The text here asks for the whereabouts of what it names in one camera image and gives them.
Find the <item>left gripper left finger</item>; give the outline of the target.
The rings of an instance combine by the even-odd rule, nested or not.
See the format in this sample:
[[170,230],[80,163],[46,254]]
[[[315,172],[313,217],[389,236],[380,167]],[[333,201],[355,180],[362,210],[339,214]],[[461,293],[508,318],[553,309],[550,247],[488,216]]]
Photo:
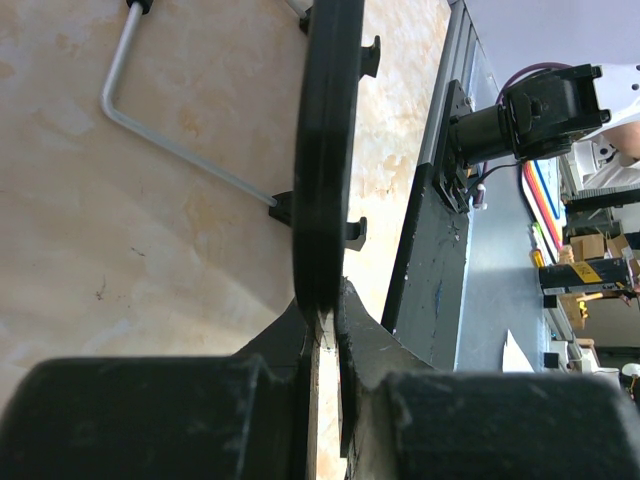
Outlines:
[[200,361],[203,478],[315,478],[317,353],[291,302],[235,354]]

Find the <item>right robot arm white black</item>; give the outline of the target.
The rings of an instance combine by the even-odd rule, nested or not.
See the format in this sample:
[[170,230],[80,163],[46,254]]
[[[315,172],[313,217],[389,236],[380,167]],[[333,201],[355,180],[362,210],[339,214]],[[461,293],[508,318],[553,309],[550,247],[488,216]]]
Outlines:
[[556,157],[579,141],[639,119],[637,64],[583,64],[536,72],[508,87],[501,102],[452,112],[445,165],[462,171],[506,155]]

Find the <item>black framed whiteboard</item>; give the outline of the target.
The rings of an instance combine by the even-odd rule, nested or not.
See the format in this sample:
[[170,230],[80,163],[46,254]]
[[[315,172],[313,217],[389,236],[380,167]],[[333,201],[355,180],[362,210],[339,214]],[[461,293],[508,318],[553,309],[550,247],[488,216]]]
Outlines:
[[292,202],[294,290],[309,323],[337,308],[341,288],[364,9],[317,1],[311,12]]

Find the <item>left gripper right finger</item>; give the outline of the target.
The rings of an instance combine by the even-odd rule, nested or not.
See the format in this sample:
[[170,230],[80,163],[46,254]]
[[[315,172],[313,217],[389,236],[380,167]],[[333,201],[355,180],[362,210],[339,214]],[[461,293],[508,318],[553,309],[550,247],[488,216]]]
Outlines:
[[337,307],[341,455],[348,479],[420,479],[431,440],[422,408],[439,397],[437,373],[368,313],[343,279]]

